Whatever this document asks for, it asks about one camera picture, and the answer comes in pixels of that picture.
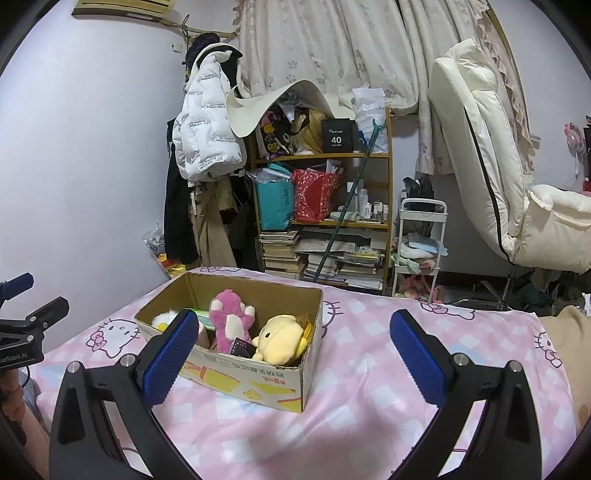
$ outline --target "black bag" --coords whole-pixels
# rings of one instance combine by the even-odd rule
[[[406,177],[402,181],[404,182],[407,198],[435,199],[435,192],[433,191],[431,178],[429,178],[428,174],[423,175],[418,180]],[[415,212],[434,212],[436,205],[407,202],[406,207],[408,210],[414,210]]]
[[[275,157],[289,157],[294,154],[291,137],[297,135],[300,130],[310,123],[310,117],[301,124],[297,132],[291,131],[290,121],[287,119],[279,105],[274,103],[265,112],[259,122],[262,142],[268,153],[269,160]]]

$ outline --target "ruffled curtain trim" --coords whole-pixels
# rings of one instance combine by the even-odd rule
[[[244,4],[246,0],[236,0],[236,6],[232,8],[234,12],[236,12],[236,16],[232,21],[232,25],[234,25],[234,33],[236,36],[240,33],[240,27],[242,26],[242,12],[244,11]]]
[[[534,171],[534,161],[533,157],[535,156],[535,150],[539,148],[539,142],[534,142],[531,138],[529,122],[527,116],[523,110],[522,103],[520,100],[520,96],[522,95],[521,87],[516,85],[513,80],[509,76],[509,70],[505,63],[501,60],[501,55],[497,51],[496,47],[494,46],[492,40],[488,36],[488,32],[486,27],[482,24],[482,20],[484,15],[487,15],[487,10],[490,8],[488,2],[485,0],[470,0],[472,6],[474,7],[475,11],[475,20],[476,25],[480,29],[482,36],[482,41],[486,44],[488,51],[490,52],[491,56],[493,57],[495,64],[499,71],[501,72],[501,76],[503,77],[503,81],[505,83],[505,87],[507,89],[507,93],[509,95],[509,101],[511,102],[511,107],[513,108],[513,113],[515,115],[515,123],[517,126],[517,134],[527,143],[527,165],[524,166],[524,173],[530,174]]]

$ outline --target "yellow plush toy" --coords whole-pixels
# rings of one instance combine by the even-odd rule
[[[312,324],[302,328],[293,315],[277,315],[262,328],[252,340],[256,347],[253,360],[268,364],[286,365],[301,357],[312,339]]]

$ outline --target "stack of books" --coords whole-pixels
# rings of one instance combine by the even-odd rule
[[[296,253],[299,235],[297,230],[289,232],[261,232],[265,273],[283,278],[299,280],[306,267],[301,255]]]
[[[381,290],[384,277],[381,257],[378,251],[367,247],[345,252],[337,275],[351,287]]]
[[[320,260],[322,260],[321,254],[308,254],[308,266],[306,267],[306,270],[304,270],[305,280],[312,280],[314,278],[314,275],[320,266]],[[335,278],[339,269],[338,267],[338,263],[334,258],[327,258],[318,278],[321,278],[322,280],[340,281],[340,279]]]

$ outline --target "white wall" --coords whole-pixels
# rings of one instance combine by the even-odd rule
[[[591,80],[552,22],[530,0],[489,0],[511,44],[521,76],[533,133],[541,137],[535,156],[535,182],[581,191],[582,176],[574,181],[574,158],[566,145],[564,124],[585,123],[591,115]],[[415,119],[395,122],[395,179],[402,188],[413,176],[418,151]],[[437,198],[449,208],[443,258],[447,271],[505,275],[509,271],[468,220],[453,176],[432,177]]]
[[[0,77],[0,279],[35,278],[2,317],[68,299],[46,351],[167,279],[141,237],[162,222],[166,122],[183,101],[178,34],[75,19],[74,3],[41,19]],[[176,16],[231,30],[233,5],[184,0]]]

